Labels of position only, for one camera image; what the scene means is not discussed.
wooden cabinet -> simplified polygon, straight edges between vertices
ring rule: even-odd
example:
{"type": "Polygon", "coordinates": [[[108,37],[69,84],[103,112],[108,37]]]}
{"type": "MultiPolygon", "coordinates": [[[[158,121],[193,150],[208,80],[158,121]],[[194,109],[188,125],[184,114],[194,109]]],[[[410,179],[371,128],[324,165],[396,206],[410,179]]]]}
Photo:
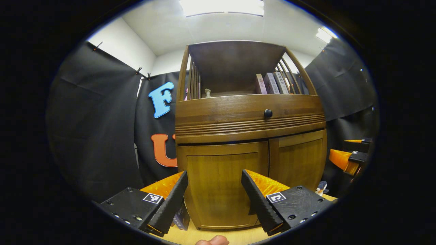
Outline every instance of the wooden cabinet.
{"type": "Polygon", "coordinates": [[[175,124],[177,164],[189,180],[185,203],[197,228],[259,224],[255,214],[249,215],[243,169],[314,191],[321,179],[327,151],[324,111],[309,76],[284,46],[253,41],[188,45],[175,124]],[[284,55],[298,68],[309,94],[302,94],[284,55]],[[292,91],[288,86],[293,95],[256,94],[256,74],[274,71],[295,84],[292,91]],[[205,88],[212,98],[205,98],[205,88]]]}
{"type": "Polygon", "coordinates": [[[181,146],[177,164],[188,172],[185,202],[200,228],[253,226],[250,200],[241,185],[243,169],[268,175],[268,142],[213,146],[181,146]]]}

decorative grooves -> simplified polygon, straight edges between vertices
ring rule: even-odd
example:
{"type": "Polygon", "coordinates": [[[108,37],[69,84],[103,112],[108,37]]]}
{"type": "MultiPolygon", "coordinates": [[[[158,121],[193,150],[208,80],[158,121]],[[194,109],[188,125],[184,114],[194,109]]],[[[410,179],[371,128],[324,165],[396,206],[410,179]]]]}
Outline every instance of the decorative grooves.
{"type": "Polygon", "coordinates": [[[247,133],[267,129],[283,129],[288,127],[303,126],[313,123],[325,122],[324,114],[310,116],[292,116],[268,120],[254,120],[241,122],[214,123],[190,126],[176,126],[177,136],[199,136],[223,133],[247,133]]]}

ceiling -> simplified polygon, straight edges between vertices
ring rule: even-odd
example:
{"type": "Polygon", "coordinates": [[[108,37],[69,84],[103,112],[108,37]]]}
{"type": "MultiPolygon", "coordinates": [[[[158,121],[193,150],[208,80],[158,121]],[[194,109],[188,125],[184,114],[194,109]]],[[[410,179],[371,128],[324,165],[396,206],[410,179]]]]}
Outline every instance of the ceiling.
{"type": "Polygon", "coordinates": [[[315,36],[322,23],[285,0],[264,0],[263,17],[236,13],[185,17],[178,0],[152,0],[123,19],[156,56],[218,40],[269,42],[314,57],[326,45],[315,36]]]}

wooden table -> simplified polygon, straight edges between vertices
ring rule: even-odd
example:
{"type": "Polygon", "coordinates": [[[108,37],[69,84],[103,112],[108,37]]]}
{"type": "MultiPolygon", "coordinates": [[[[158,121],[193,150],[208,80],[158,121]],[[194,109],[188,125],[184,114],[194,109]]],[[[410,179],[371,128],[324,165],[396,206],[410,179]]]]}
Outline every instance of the wooden table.
{"type": "MultiPolygon", "coordinates": [[[[329,201],[336,199],[335,197],[331,197],[326,194],[323,194],[323,197],[329,201]]],[[[177,226],[173,226],[170,227],[168,234],[165,234],[163,238],[158,236],[156,237],[182,245],[195,245],[195,243],[199,240],[210,240],[216,235],[223,235],[227,238],[227,240],[230,241],[230,244],[242,245],[259,242],[279,234],[277,233],[275,235],[268,236],[260,225],[235,230],[197,230],[191,221],[187,231],[180,230],[177,226]]]]}

book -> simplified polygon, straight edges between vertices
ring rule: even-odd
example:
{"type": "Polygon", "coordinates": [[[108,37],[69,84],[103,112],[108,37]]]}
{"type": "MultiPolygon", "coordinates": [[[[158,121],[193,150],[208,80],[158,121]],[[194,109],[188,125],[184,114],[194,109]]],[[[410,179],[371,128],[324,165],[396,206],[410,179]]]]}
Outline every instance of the book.
{"type": "Polygon", "coordinates": [[[280,93],[284,95],[288,95],[289,94],[288,86],[286,85],[285,80],[282,77],[282,74],[276,71],[274,72],[274,78],[277,81],[277,86],[279,88],[280,93]]]}
{"type": "Polygon", "coordinates": [[[262,74],[256,74],[256,92],[258,95],[268,94],[265,88],[265,83],[263,81],[262,74]]]}
{"type": "Polygon", "coordinates": [[[269,94],[280,94],[279,88],[277,87],[277,83],[271,72],[266,73],[265,77],[263,78],[263,81],[265,83],[266,91],[269,94]]]}
{"type": "Polygon", "coordinates": [[[183,201],[180,205],[179,210],[173,218],[173,222],[180,230],[187,231],[190,219],[191,218],[189,217],[185,202],[183,201]]]}

